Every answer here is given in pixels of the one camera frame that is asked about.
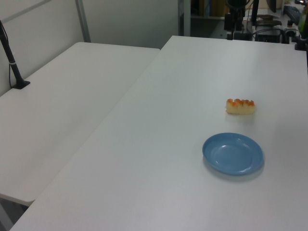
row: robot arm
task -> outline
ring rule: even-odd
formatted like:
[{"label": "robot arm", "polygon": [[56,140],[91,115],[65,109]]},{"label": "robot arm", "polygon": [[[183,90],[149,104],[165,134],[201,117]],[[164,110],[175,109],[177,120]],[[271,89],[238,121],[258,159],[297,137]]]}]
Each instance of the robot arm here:
[{"label": "robot arm", "polygon": [[233,40],[234,31],[242,30],[243,18],[245,17],[245,7],[250,0],[227,0],[226,5],[229,7],[229,13],[225,15],[224,29],[230,31],[227,35],[228,40]]}]

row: equipment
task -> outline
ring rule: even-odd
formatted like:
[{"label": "equipment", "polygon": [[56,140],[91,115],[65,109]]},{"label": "equipment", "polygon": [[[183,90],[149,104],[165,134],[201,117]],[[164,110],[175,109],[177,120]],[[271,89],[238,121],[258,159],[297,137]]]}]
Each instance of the equipment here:
[{"label": "equipment", "polygon": [[11,51],[11,48],[10,48],[10,45],[9,45],[9,40],[7,38],[7,35],[5,33],[5,29],[3,27],[1,20],[0,20],[0,40],[1,40],[2,46],[4,48],[4,51],[6,53],[6,56],[8,57],[9,64],[10,64],[10,66],[13,70],[13,73],[15,75],[15,78],[16,78],[16,85],[12,86],[12,88],[22,89],[25,86],[29,85],[30,82],[23,80],[20,76],[17,64],[15,62],[14,56],[12,54],[12,51]]},{"label": "equipment", "polygon": [[[259,0],[253,1],[251,20],[250,22],[247,22],[247,24],[243,25],[245,8],[249,2],[250,0],[227,0],[226,5],[229,7],[230,11],[225,15],[224,29],[231,32],[231,34],[227,35],[228,40],[233,40],[235,31],[241,31],[238,34],[242,34],[242,37],[245,38],[245,40],[251,40],[253,33],[252,26],[259,26],[258,23],[263,26],[266,25],[271,27],[275,25],[281,25],[281,22],[275,21],[273,19],[257,22]],[[273,12],[276,12],[276,0],[267,0],[267,4]]]},{"label": "equipment", "polygon": [[289,18],[293,21],[293,23],[298,25],[299,19],[300,19],[300,15],[301,15],[301,13],[298,10],[298,8],[296,8],[294,6],[284,6],[283,14],[287,14],[287,16],[289,16]]}]

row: table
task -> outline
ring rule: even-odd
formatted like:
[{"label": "table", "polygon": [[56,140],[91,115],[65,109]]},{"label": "table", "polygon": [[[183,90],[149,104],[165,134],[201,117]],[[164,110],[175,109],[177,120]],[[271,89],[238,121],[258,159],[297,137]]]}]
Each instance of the table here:
[{"label": "table", "polygon": [[[306,65],[284,44],[172,37],[12,231],[307,230]],[[220,132],[254,139],[263,167],[213,170],[202,145]]]},{"label": "table", "polygon": [[159,49],[77,43],[0,97],[0,197],[29,206]]}]

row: floor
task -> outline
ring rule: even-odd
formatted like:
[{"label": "floor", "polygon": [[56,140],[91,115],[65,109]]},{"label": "floor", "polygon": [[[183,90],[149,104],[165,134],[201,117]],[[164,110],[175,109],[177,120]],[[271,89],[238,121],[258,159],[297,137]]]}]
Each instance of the floor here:
[{"label": "floor", "polygon": [[0,199],[0,231],[9,231],[27,209],[27,206]]}]

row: stand base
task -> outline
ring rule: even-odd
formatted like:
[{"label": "stand base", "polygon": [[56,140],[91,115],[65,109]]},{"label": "stand base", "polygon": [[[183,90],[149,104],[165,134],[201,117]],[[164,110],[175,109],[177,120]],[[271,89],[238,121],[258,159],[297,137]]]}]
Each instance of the stand base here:
[{"label": "stand base", "polygon": [[30,84],[30,82],[29,81],[25,81],[25,84],[24,85],[22,85],[22,86],[17,86],[17,85],[14,85],[14,86],[12,86],[12,88],[15,88],[15,89],[22,89],[22,88],[24,88],[25,86],[28,86]]}]

